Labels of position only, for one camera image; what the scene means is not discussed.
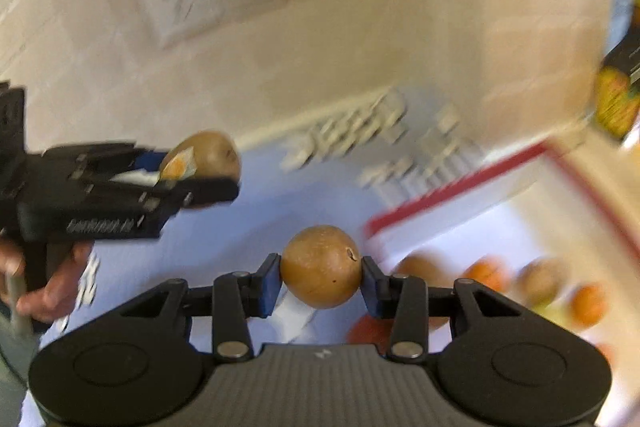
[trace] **wall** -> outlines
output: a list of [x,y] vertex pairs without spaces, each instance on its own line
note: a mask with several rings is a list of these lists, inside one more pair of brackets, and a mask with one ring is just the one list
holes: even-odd
[[608,0],[289,0],[156,46],[138,0],[0,0],[0,72],[28,94],[28,141],[201,128],[246,137],[396,82],[440,86],[488,145],[584,109]]

